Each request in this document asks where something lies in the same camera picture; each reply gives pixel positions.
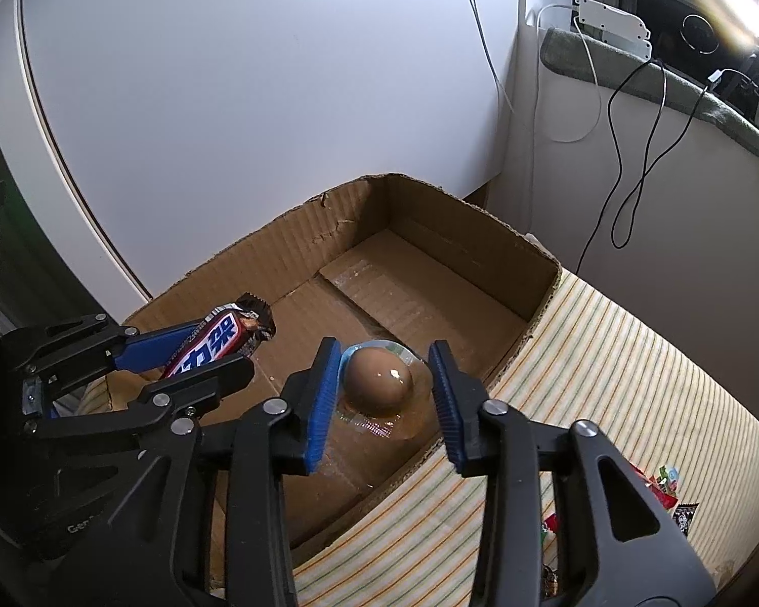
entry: striped fabric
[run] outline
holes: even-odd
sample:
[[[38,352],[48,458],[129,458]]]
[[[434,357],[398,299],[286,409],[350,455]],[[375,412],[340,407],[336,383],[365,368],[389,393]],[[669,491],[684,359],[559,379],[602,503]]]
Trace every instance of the striped fabric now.
[[[598,422],[647,474],[678,467],[681,501],[700,504],[689,540],[715,581],[725,582],[758,543],[759,422],[666,340],[571,273],[492,393],[538,421]],[[436,452],[296,569],[300,604],[466,604],[485,488],[483,479],[460,479]],[[542,488],[548,515],[549,476]],[[555,545],[547,545],[545,561],[555,558]]]

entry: cardboard box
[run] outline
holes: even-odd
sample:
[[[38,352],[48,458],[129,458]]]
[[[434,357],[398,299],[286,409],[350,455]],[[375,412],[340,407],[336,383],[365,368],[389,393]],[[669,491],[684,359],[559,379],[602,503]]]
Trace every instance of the cardboard box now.
[[[189,273],[135,313],[146,331],[205,316],[248,291],[273,308],[277,335],[253,356],[257,374],[203,423],[239,417],[309,367],[323,336],[346,348],[397,340],[420,358],[446,339],[487,385],[520,350],[560,277],[559,263],[487,212],[417,180],[366,176],[281,215]],[[335,417],[320,469],[285,478],[293,559],[311,557],[426,457],[435,412],[386,441]],[[226,478],[217,492],[224,507]]]

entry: brown egg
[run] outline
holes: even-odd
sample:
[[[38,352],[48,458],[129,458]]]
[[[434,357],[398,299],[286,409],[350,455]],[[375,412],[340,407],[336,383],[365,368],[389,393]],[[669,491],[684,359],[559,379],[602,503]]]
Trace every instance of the brown egg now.
[[[349,358],[343,375],[346,401],[373,417],[398,413],[413,391],[410,369],[382,347],[362,347]]]

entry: black cable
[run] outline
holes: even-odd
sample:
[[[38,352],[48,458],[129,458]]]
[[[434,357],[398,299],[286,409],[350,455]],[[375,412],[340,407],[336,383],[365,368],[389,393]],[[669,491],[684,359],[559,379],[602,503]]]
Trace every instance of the black cable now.
[[[624,199],[623,203],[621,203],[621,207],[618,209],[615,219],[613,219],[613,227],[610,228],[610,243],[612,243],[613,247],[617,249],[624,248],[626,245],[628,245],[630,239],[632,239],[632,231],[636,225],[636,212],[638,212],[638,206],[639,206],[639,203],[641,202],[641,196],[644,193],[644,182],[646,181],[647,176],[649,175],[649,171],[652,170],[652,167],[650,167],[649,169],[647,168],[647,165],[649,163],[649,147],[650,145],[652,145],[652,139],[655,138],[655,132],[658,129],[658,123],[660,123],[660,115],[663,113],[664,107],[666,106],[666,87],[667,87],[666,66],[662,60],[659,60],[658,65],[660,66],[660,72],[662,72],[664,75],[664,95],[660,99],[660,107],[658,107],[658,115],[655,117],[655,123],[652,125],[652,131],[649,133],[649,137],[647,138],[647,147],[644,149],[644,165],[641,167],[641,177],[638,181],[638,184],[636,184],[636,187],[633,188],[633,191],[630,192],[629,196]],[[610,122],[610,132],[613,134],[613,144],[616,145],[616,152],[618,153],[618,162],[621,163],[621,151],[619,150],[619,147],[618,147],[618,139],[616,137],[616,131],[613,128],[613,115],[609,107],[607,108],[607,119]],[[632,196],[633,193],[636,191],[636,188],[638,190],[638,197],[636,198],[635,204],[633,204],[632,216],[629,218],[629,232],[627,233],[627,239],[624,240],[624,244],[619,245],[616,242],[616,224],[618,223],[618,217],[621,215],[621,211],[624,209],[624,206],[627,204],[629,197]]]
[[[629,242],[629,238],[632,236],[633,225],[636,223],[636,209],[638,209],[638,203],[641,198],[640,194],[636,200],[636,205],[633,207],[633,216],[632,216],[632,220],[629,222],[629,234],[627,235],[627,239],[625,240],[624,244],[622,244],[621,246],[618,246],[617,243],[615,242],[615,239],[613,238],[615,236],[615,231],[616,231],[616,222],[618,221],[618,218],[621,216],[621,211],[624,209],[624,207],[626,206],[628,200],[632,197],[632,195],[636,193],[636,189],[640,189],[641,185],[644,184],[644,180],[646,179],[647,176],[649,176],[650,171],[652,171],[652,169],[655,168],[655,165],[660,160],[662,160],[666,155],[671,153],[675,149],[675,147],[681,141],[683,141],[683,137],[685,137],[686,133],[689,131],[691,122],[694,120],[694,114],[697,112],[697,108],[700,106],[703,96],[706,95],[706,92],[708,91],[708,87],[709,87],[708,84],[706,84],[705,87],[702,87],[702,91],[700,91],[700,95],[698,95],[697,100],[694,101],[694,107],[692,107],[691,114],[689,115],[689,119],[686,121],[686,127],[684,127],[683,132],[680,133],[680,136],[675,140],[675,142],[672,145],[670,145],[670,147],[668,147],[663,153],[661,153],[660,155],[658,155],[658,157],[656,157],[655,161],[647,169],[647,172],[642,175],[641,180],[638,181],[637,184],[632,188],[632,191],[629,194],[627,194],[626,198],[624,199],[624,202],[621,203],[621,207],[618,208],[618,212],[616,212],[616,218],[613,219],[613,227],[610,229],[610,241],[613,243],[614,247],[624,248]]]
[[[577,263],[576,265],[577,276],[579,275],[579,271],[582,269],[582,261],[584,260],[584,257],[587,254],[587,249],[590,248],[590,245],[593,242],[593,238],[595,238],[596,233],[599,232],[599,228],[601,227],[601,221],[602,219],[605,218],[605,211],[607,210],[607,206],[610,203],[610,199],[613,198],[613,194],[616,192],[618,185],[621,184],[621,177],[624,175],[624,163],[623,161],[621,161],[621,149],[618,147],[618,141],[616,139],[616,131],[613,129],[613,115],[612,115],[613,100],[638,72],[644,70],[644,68],[647,68],[647,66],[649,66],[650,64],[661,64],[662,66],[663,62],[661,62],[658,59],[650,59],[648,61],[645,61],[643,64],[637,67],[636,70],[631,72],[626,77],[626,79],[620,84],[620,86],[616,89],[616,91],[613,91],[613,95],[610,96],[610,99],[607,103],[607,118],[610,122],[610,132],[613,134],[613,139],[616,140],[616,154],[618,157],[618,178],[616,179],[616,183],[613,184],[613,188],[610,190],[610,193],[607,195],[607,198],[605,199],[605,204],[601,206],[601,212],[599,212],[599,219],[596,222],[596,227],[593,228],[593,232],[591,233],[590,238],[587,240],[587,243],[584,245],[582,255],[579,257],[579,263]],[[665,84],[665,80],[666,80],[666,73],[664,72],[664,84]]]
[[[494,90],[498,94],[498,97],[500,98],[500,92],[499,90],[502,88],[500,84],[500,80],[498,79],[498,72],[494,69],[494,63],[492,62],[492,57],[489,53],[489,48],[486,45],[486,36],[484,36],[483,33],[483,26],[481,25],[481,17],[478,16],[478,3],[476,0],[469,0],[470,1],[470,7],[473,9],[473,15],[475,17],[475,25],[478,27],[478,35],[481,37],[481,44],[483,45],[483,52],[486,55],[486,63],[489,64],[489,69],[492,71],[492,76],[494,77]]]

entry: black candy wrapper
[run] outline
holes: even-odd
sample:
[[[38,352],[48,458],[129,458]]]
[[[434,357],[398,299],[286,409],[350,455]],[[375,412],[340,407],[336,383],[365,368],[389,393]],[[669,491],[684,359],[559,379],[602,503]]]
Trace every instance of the black candy wrapper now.
[[[675,524],[678,525],[686,538],[689,537],[689,527],[691,527],[691,521],[694,520],[694,512],[698,506],[699,504],[679,504],[672,515]]]

